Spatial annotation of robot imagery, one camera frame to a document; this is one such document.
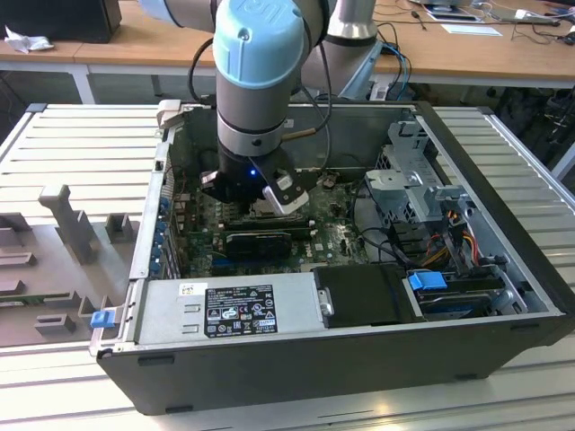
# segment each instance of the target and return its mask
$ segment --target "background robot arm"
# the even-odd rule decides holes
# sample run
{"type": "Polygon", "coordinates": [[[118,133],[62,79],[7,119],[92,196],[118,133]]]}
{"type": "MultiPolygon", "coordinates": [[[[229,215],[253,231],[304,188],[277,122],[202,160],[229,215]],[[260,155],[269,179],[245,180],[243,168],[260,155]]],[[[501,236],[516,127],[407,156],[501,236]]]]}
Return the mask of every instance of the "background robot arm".
{"type": "Polygon", "coordinates": [[[284,135],[289,99],[300,79],[308,86],[323,86],[323,70],[331,68],[330,62],[333,70],[342,71],[332,92],[353,91],[350,82],[358,77],[365,81],[366,63],[368,74],[373,67],[367,54],[376,45],[371,21],[375,0],[340,0],[331,20],[334,2],[329,0],[140,3],[156,18],[215,33],[220,164],[217,172],[203,176],[204,191],[224,202],[246,204],[263,194],[280,214],[306,203],[305,187],[280,147],[297,136],[284,135]]]}

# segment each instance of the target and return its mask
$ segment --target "crumpled paper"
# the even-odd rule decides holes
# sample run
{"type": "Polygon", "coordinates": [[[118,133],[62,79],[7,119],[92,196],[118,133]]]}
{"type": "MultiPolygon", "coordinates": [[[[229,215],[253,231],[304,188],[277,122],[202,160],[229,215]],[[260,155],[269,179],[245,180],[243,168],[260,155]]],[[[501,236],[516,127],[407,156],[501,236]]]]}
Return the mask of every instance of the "crumpled paper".
{"type": "Polygon", "coordinates": [[[54,45],[50,44],[48,38],[44,36],[24,36],[23,34],[11,31],[7,26],[5,26],[5,28],[8,36],[4,38],[4,42],[16,51],[28,54],[30,51],[54,48],[54,45]]]}

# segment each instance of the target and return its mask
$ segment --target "warning label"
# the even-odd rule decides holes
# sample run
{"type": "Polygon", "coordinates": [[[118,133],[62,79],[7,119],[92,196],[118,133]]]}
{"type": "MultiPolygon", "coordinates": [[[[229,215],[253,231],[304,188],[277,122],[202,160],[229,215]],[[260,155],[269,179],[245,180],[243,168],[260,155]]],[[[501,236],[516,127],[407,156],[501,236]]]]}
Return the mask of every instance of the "warning label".
{"type": "Polygon", "coordinates": [[[205,316],[211,339],[278,332],[271,285],[206,289],[205,316]]]}

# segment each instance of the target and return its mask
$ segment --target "wooden desk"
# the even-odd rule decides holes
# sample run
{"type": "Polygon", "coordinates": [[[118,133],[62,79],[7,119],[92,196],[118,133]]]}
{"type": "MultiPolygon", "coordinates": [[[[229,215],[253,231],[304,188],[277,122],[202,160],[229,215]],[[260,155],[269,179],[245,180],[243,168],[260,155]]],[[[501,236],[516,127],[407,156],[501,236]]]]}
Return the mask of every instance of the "wooden desk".
{"type": "MultiPolygon", "coordinates": [[[[433,22],[421,6],[400,0],[398,5],[414,7],[426,23],[423,30],[410,12],[400,13],[397,8],[382,6],[390,0],[378,0],[375,19],[377,21],[409,22],[394,23],[398,32],[402,52],[409,57],[413,66],[413,82],[428,84],[489,84],[501,86],[572,87],[575,84],[575,48],[561,42],[537,45],[525,37],[511,40],[513,25],[498,25],[492,28],[502,37],[450,34],[441,25],[433,22]]],[[[515,8],[525,8],[538,13],[549,12],[534,0],[507,0],[498,3],[515,8]]],[[[563,22],[561,27],[536,26],[539,31],[566,35],[571,24],[563,22]]],[[[519,25],[517,29],[538,40],[543,38],[533,33],[530,25],[519,25]]],[[[388,40],[394,40],[389,26],[381,27],[388,40]]],[[[376,73],[396,73],[397,60],[380,57],[376,73]]]]}
{"type": "MultiPolygon", "coordinates": [[[[411,60],[411,81],[425,84],[493,85],[515,87],[571,88],[575,76],[575,47],[553,41],[537,45],[527,38],[511,40],[512,25],[493,28],[502,37],[449,34],[441,25],[407,0],[377,0],[375,18],[394,22],[402,52],[411,60]],[[409,11],[414,7],[428,28],[424,31],[409,11]]],[[[545,12],[535,0],[499,0],[511,7],[545,12]]],[[[68,72],[84,103],[95,103],[89,75],[128,74],[151,75],[155,93],[158,75],[186,75],[198,47],[209,37],[202,31],[180,29],[144,14],[135,1],[120,2],[122,22],[111,42],[105,45],[79,42],[56,42],[56,49],[24,55],[0,43],[0,69],[68,72]]],[[[560,28],[538,26],[541,31],[567,34],[570,25],[560,28]]],[[[530,26],[519,29],[536,36],[530,26]]],[[[391,40],[389,27],[382,32],[391,40]]],[[[394,57],[380,57],[375,79],[391,82],[398,71],[394,57]]],[[[214,75],[211,50],[200,59],[197,75],[214,75]]]]}
{"type": "Polygon", "coordinates": [[[74,63],[74,54],[82,42],[56,42],[54,48],[46,51],[31,51],[24,54],[14,51],[7,43],[0,43],[0,61],[33,61],[39,63],[74,63]]]}
{"type": "MultiPolygon", "coordinates": [[[[122,22],[110,43],[85,43],[76,63],[190,67],[199,46],[211,37],[204,31],[181,29],[144,13],[138,2],[120,2],[122,22]]],[[[215,67],[209,48],[199,66],[215,67]]]]}

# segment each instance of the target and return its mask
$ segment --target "desk surface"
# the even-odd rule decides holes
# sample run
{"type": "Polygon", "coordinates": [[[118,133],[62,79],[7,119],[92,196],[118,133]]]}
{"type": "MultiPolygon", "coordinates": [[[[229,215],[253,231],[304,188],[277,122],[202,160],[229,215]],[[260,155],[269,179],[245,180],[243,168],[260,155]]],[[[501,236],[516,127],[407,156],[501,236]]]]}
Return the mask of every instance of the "desk surface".
{"type": "MultiPolygon", "coordinates": [[[[138,2],[120,2],[122,22],[110,43],[85,43],[75,53],[76,63],[145,66],[190,66],[199,46],[211,35],[181,29],[144,14],[138,2]]],[[[199,61],[214,67],[211,49],[199,61]]]]}
{"type": "MultiPolygon", "coordinates": [[[[535,0],[500,0],[500,3],[540,13],[545,11],[544,6],[535,0]]],[[[123,17],[121,26],[108,44],[57,42],[54,50],[28,56],[0,44],[0,60],[189,66],[199,45],[209,37],[202,31],[180,29],[150,18],[137,2],[122,1],[120,5],[123,17]]],[[[397,5],[420,10],[420,6],[407,0],[399,0],[397,5]]],[[[558,81],[572,81],[575,76],[575,47],[555,41],[550,45],[537,45],[525,37],[511,40],[513,25],[493,25],[502,37],[449,34],[441,25],[431,23],[424,12],[420,12],[428,28],[424,31],[409,11],[403,11],[397,5],[394,0],[377,0],[375,17],[379,22],[394,22],[402,52],[410,58],[415,75],[558,81]]],[[[541,39],[533,33],[531,26],[518,27],[525,34],[541,39]]],[[[564,22],[559,28],[537,28],[564,35],[570,27],[564,22]]],[[[382,32],[393,40],[388,26],[382,27],[382,32]]],[[[202,56],[199,65],[214,66],[210,50],[202,56]]],[[[379,74],[396,73],[397,70],[397,60],[393,57],[380,57],[375,69],[379,74]]]]}
{"type": "MultiPolygon", "coordinates": [[[[401,12],[394,7],[380,6],[391,4],[392,0],[378,0],[377,3],[376,11],[379,13],[401,12]]],[[[548,12],[545,6],[534,0],[499,0],[498,3],[539,13],[548,12]]],[[[399,4],[403,4],[402,7],[406,5],[411,7],[404,0],[399,4]]],[[[441,25],[428,23],[432,20],[426,13],[420,11],[420,16],[426,22],[427,31],[424,31],[419,24],[394,24],[400,47],[411,60],[414,74],[575,81],[575,47],[554,40],[550,45],[538,45],[526,37],[511,40],[514,27],[511,24],[492,25],[492,28],[503,35],[502,37],[450,34],[441,25]]],[[[376,14],[375,19],[417,22],[409,12],[391,16],[376,14]]],[[[571,25],[563,22],[558,28],[541,25],[536,28],[539,31],[566,35],[571,25]]],[[[394,40],[394,35],[388,26],[381,29],[388,40],[394,40]]],[[[530,25],[519,25],[517,29],[537,40],[542,39],[533,33],[530,25]]],[[[376,71],[385,73],[390,69],[397,70],[397,61],[394,58],[380,57],[376,71]]]]}
{"type": "Polygon", "coordinates": [[[0,61],[74,63],[74,54],[81,46],[82,42],[56,42],[53,49],[24,54],[20,51],[14,51],[7,43],[0,41],[0,61]]]}

